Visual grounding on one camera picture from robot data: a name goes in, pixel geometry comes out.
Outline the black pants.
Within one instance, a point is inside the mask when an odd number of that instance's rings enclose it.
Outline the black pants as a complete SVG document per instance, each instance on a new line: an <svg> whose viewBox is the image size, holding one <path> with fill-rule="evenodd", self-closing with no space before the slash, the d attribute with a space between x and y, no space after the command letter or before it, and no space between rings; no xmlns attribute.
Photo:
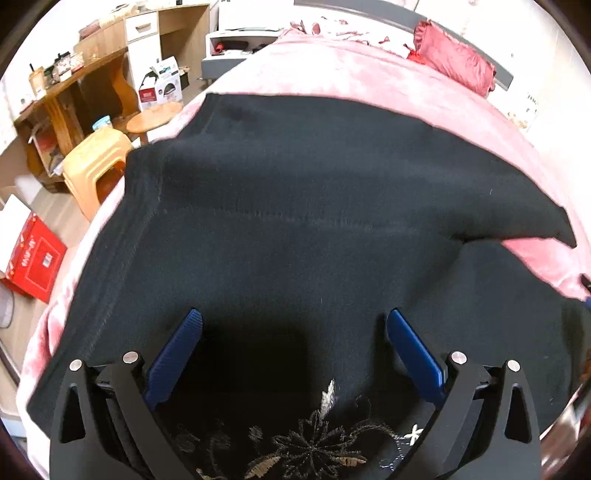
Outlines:
<svg viewBox="0 0 591 480"><path fill-rule="evenodd" d="M28 405L51 439L75 359L200 340L154 416L197 479L394 479L435 407L389 341L524 370L541 433L565 410L590 314L511 240L575 247L565 209L491 152L322 97L216 95L130 152L65 330Z"/></svg>

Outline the red cardboard box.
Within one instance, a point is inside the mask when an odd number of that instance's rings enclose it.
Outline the red cardboard box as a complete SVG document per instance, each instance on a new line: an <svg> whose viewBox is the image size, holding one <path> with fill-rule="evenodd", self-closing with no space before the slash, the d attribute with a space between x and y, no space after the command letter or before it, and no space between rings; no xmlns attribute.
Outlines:
<svg viewBox="0 0 591 480"><path fill-rule="evenodd" d="M14 293L49 303L66 245L35 213L1 248L1 282Z"/></svg>

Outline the yellow plastic stool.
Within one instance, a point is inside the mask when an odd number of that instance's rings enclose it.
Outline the yellow plastic stool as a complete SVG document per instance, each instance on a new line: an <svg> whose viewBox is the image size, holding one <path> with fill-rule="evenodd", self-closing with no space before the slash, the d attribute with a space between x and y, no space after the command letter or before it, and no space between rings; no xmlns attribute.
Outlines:
<svg viewBox="0 0 591 480"><path fill-rule="evenodd" d="M96 184L112 167L125 166L132 143L121 131L106 127L93 132L63 160L63 178L82 214L91 221L98 212Z"/></svg>

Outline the wooden desk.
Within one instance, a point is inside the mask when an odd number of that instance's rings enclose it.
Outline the wooden desk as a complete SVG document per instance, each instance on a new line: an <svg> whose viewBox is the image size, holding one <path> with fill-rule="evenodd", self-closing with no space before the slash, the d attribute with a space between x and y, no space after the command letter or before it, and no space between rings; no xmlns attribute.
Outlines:
<svg viewBox="0 0 591 480"><path fill-rule="evenodd" d="M113 126L124 132L127 121L139 112L137 94L125 77L127 51L123 47L84 66L66 81L52 86L15 120L27 167L49 192L63 193L66 186L61 176L49 174L37 153L32 139L34 128L48 123L64 155L89 136L92 124L103 116L110 116Z"/></svg>

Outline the round wooden stool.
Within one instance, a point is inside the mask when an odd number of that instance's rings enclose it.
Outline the round wooden stool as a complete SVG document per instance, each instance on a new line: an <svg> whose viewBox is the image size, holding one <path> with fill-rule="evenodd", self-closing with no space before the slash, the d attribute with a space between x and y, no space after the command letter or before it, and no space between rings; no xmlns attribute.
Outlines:
<svg viewBox="0 0 591 480"><path fill-rule="evenodd" d="M168 124L182 111L181 102L166 102L153 105L133 116L126 124L128 133L137 135L141 145L149 143L148 133Z"/></svg>

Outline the white appliance box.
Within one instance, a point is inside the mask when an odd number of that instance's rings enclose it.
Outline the white appliance box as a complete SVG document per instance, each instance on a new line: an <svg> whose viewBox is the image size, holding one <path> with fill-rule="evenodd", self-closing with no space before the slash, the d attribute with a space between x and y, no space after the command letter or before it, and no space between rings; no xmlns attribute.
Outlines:
<svg viewBox="0 0 591 480"><path fill-rule="evenodd" d="M183 102L180 73L174 56L152 65L137 90L141 111L157 104Z"/></svg>

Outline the dark red ruffled pillow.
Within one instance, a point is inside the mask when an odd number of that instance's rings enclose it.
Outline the dark red ruffled pillow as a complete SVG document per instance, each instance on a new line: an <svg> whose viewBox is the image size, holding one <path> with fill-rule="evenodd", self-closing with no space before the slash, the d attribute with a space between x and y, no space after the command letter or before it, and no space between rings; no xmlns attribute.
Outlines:
<svg viewBox="0 0 591 480"><path fill-rule="evenodd" d="M430 20L415 27L408 59L429 66L483 98L495 90L495 65Z"/></svg>

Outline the white drawer cabinet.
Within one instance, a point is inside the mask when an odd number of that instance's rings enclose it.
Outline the white drawer cabinet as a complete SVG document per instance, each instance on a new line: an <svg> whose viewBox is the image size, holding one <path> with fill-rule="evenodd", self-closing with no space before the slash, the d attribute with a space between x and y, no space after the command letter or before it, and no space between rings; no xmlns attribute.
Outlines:
<svg viewBox="0 0 591 480"><path fill-rule="evenodd" d="M205 36L209 27L208 3L175 6L140 13L124 20L129 75L135 90L149 68L173 56L179 67L188 69L183 89L187 104L204 90L201 61L205 58Z"/></svg>

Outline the white bedside table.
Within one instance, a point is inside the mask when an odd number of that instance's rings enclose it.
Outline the white bedside table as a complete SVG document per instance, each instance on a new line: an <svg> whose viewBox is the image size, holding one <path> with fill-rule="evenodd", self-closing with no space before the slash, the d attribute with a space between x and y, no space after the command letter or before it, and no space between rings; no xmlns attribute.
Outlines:
<svg viewBox="0 0 591 480"><path fill-rule="evenodd" d="M210 84L280 37L280 30L217 30L205 35L200 80Z"/></svg>

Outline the pink velvet bed blanket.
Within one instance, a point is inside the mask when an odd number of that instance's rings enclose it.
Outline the pink velvet bed blanket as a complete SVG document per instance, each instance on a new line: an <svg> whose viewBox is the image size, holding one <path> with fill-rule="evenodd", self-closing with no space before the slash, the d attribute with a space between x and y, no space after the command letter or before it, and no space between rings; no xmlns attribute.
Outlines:
<svg viewBox="0 0 591 480"><path fill-rule="evenodd" d="M232 69L209 90L359 101L417 117L490 150L522 170L566 208L577 239L574 249L555 240L511 240L509 250L563 295L579 300L588 297L579 281L580 274L590 271L590 225L581 220L583 205L569 197L565 182L555 175L554 163L513 122L487 99L450 78L379 47L290 30L270 52ZM27 403L56 352L91 247L123 193L124 185L118 183L100 206L26 349L16 404L27 435L29 460L43 478L49 472L50 441L30 418Z"/></svg>

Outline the grey and white headboard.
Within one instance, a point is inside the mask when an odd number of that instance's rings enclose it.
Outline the grey and white headboard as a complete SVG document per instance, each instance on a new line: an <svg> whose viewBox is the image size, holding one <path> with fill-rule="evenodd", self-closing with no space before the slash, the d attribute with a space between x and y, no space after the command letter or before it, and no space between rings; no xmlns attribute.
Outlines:
<svg viewBox="0 0 591 480"><path fill-rule="evenodd" d="M383 48L408 58L414 47L414 29L430 20L409 1L218 1L218 30L287 30L325 38L351 40ZM498 61L469 41L439 25L457 40L473 47L496 67L496 87L508 89L514 76Z"/></svg>

